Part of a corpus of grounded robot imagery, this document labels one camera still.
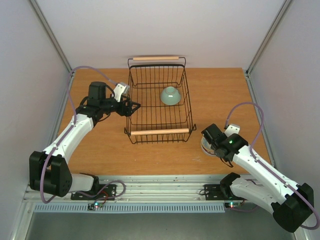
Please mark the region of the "black wire dish rack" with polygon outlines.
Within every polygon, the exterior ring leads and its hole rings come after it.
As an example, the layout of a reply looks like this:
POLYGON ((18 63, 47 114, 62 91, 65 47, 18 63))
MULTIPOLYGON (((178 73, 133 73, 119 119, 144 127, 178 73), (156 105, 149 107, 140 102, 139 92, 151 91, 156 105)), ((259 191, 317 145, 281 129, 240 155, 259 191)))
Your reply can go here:
POLYGON ((127 64, 128 96, 140 104, 126 119, 124 133, 131 143, 187 142, 197 127, 193 122, 185 57, 133 57, 127 64), (168 87, 181 96, 174 105, 161 100, 162 92, 168 87))

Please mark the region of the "celadon green bowl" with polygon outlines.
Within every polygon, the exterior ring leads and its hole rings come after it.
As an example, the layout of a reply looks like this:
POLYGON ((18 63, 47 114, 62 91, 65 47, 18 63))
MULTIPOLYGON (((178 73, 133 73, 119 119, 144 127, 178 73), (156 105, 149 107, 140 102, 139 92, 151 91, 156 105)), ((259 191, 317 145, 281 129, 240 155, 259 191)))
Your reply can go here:
POLYGON ((181 101, 181 94, 176 87, 168 86, 160 94, 160 100, 168 106, 173 106, 181 101))

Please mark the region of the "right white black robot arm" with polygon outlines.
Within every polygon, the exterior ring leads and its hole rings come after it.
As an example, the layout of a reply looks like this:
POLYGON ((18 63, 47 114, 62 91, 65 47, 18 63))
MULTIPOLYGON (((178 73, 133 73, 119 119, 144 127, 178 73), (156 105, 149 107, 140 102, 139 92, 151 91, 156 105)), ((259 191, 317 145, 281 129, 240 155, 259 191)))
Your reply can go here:
POLYGON ((235 125, 221 131, 211 124, 201 132, 218 158, 244 168, 260 183, 256 185, 231 172, 220 181, 221 194, 229 200, 241 198, 254 203, 272 214, 284 230, 294 233, 313 213, 314 190, 276 170, 251 149, 239 131, 235 125))

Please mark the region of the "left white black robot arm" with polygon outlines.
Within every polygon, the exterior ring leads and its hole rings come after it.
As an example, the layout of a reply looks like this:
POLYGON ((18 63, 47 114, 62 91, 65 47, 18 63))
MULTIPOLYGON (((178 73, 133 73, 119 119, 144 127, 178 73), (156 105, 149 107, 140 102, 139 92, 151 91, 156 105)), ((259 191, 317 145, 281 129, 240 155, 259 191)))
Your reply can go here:
POLYGON ((89 199, 101 193, 97 177, 90 174, 72 174, 68 162, 83 138, 111 113, 130 117, 141 106, 128 96, 129 85, 118 83, 107 97, 109 86, 94 81, 88 95, 75 109, 75 115, 62 133, 43 151, 34 151, 29 157, 29 186, 40 196, 50 194, 64 197, 68 193, 83 192, 89 199))

